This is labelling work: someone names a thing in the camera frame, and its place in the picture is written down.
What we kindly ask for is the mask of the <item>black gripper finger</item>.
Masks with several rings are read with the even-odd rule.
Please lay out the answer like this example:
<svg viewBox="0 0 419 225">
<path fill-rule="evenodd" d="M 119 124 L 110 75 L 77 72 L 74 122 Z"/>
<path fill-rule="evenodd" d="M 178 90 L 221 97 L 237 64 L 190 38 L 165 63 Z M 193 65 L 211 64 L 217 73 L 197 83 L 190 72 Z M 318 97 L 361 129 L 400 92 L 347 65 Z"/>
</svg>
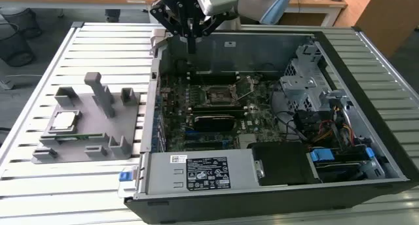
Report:
<svg viewBox="0 0 419 225">
<path fill-rule="evenodd" d="M 193 30 L 189 23 L 187 4 L 183 1 L 158 0 L 151 8 L 151 15 L 173 35 L 185 38 L 187 52 L 193 54 Z"/>
<path fill-rule="evenodd" d="M 227 14 L 222 13 L 211 16 L 202 23 L 194 21 L 193 24 L 193 54 L 197 53 L 197 41 L 203 36 L 210 36 L 221 24 L 227 20 Z"/>
</svg>

